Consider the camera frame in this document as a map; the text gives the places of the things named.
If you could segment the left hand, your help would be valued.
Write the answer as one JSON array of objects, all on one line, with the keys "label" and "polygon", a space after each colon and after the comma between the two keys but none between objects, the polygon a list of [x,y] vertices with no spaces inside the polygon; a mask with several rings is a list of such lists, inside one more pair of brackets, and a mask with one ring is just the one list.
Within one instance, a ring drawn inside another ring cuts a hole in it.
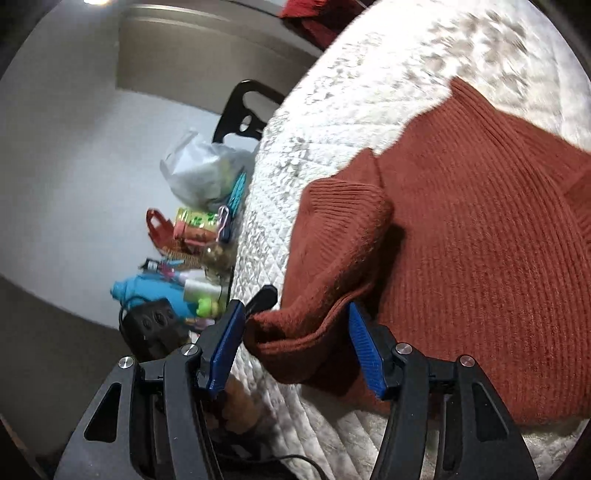
[{"label": "left hand", "polygon": [[221,429],[240,435],[256,427],[263,416],[263,407],[231,374],[224,390],[205,402],[204,414],[209,430]]}]

